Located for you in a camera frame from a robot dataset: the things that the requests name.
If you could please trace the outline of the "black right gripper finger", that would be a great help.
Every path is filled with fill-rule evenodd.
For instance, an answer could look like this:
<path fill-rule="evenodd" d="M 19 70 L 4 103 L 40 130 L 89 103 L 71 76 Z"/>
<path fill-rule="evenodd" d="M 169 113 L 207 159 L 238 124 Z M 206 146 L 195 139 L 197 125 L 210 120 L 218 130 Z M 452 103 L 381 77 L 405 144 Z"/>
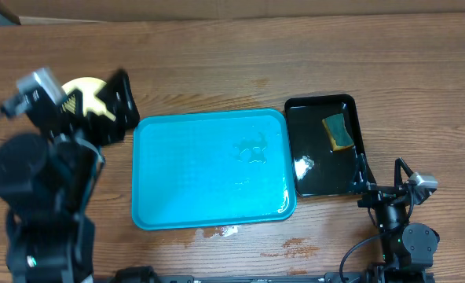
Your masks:
<path fill-rule="evenodd" d="M 402 173 L 408 177 L 406 182 L 402 180 Z M 406 162 L 401 158 L 397 158 L 394 162 L 394 186 L 401 187 L 410 184 L 410 177 L 413 175 L 412 169 L 406 164 Z"/>
<path fill-rule="evenodd" d="M 357 167 L 352 179 L 352 192 L 355 194 L 363 194 L 368 191 L 376 190 L 377 184 L 369 177 L 372 173 L 369 170 L 368 162 L 363 153 L 357 156 Z"/>

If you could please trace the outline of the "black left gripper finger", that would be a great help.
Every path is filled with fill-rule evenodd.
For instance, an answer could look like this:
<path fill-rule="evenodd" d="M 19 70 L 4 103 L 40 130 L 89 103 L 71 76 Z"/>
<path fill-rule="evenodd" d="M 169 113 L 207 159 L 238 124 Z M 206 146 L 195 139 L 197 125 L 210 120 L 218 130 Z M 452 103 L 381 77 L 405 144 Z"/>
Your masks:
<path fill-rule="evenodd" d="M 83 114 L 82 91 L 73 89 L 67 96 L 66 101 L 61 106 L 62 112 L 70 112 L 73 115 Z"/>
<path fill-rule="evenodd" d="M 125 130 L 134 129 L 140 122 L 140 114 L 132 95 L 127 72 L 118 69 L 97 93 L 106 109 L 114 115 L 115 123 Z"/>

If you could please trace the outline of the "yellow plate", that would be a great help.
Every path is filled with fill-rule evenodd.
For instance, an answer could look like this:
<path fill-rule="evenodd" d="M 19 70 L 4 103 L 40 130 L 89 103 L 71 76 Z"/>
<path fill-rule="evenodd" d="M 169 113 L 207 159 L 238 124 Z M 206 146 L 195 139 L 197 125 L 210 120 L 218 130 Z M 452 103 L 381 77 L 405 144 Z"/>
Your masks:
<path fill-rule="evenodd" d="M 81 77 L 73 79 L 62 86 L 63 91 L 70 97 L 73 90 L 82 92 L 82 106 L 79 112 L 86 117 L 88 113 L 97 116 L 106 116 L 115 121 L 115 115 L 107 110 L 106 104 L 97 97 L 97 93 L 106 85 L 102 79 L 94 77 Z"/>

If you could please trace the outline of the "yellow green sponge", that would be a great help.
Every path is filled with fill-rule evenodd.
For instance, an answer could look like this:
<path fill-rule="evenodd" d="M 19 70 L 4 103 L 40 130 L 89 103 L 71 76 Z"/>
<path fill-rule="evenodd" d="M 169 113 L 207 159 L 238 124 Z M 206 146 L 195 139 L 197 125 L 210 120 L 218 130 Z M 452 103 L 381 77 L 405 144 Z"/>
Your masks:
<path fill-rule="evenodd" d="M 333 151 L 341 151 L 354 146 L 353 139 L 346 129 L 345 119 L 342 113 L 324 118 L 322 124 L 328 135 Z"/>

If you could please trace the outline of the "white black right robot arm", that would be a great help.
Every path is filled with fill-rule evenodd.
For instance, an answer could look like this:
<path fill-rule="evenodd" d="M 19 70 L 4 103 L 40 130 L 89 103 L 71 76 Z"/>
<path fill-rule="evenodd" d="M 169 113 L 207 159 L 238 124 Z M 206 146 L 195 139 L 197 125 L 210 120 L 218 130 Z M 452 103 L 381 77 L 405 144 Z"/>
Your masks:
<path fill-rule="evenodd" d="M 411 221 L 416 205 L 421 205 L 438 188 L 433 175 L 414 172 L 402 158 L 394 162 L 394 184 L 378 186 L 363 182 L 363 193 L 357 206 L 368 210 L 379 233 L 355 244 L 342 258 L 339 276 L 342 282 L 365 283 L 435 283 L 427 269 L 434 264 L 439 234 L 422 223 Z M 381 243 L 383 261 L 371 263 L 360 277 L 343 272 L 344 263 L 357 249 L 373 241 Z"/>

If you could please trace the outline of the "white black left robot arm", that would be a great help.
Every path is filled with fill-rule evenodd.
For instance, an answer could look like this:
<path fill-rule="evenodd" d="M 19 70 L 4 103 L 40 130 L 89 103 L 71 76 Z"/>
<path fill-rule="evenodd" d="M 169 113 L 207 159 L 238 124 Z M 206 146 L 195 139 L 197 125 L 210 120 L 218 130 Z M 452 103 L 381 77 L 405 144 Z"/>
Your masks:
<path fill-rule="evenodd" d="M 17 83 L 1 104 L 36 132 L 0 146 L 0 198 L 8 204 L 6 266 L 15 282 L 91 282 L 95 226 L 86 206 L 103 170 L 102 148 L 124 139 L 140 115 L 129 76 L 117 70 L 93 98 L 66 91 L 48 68 Z"/>

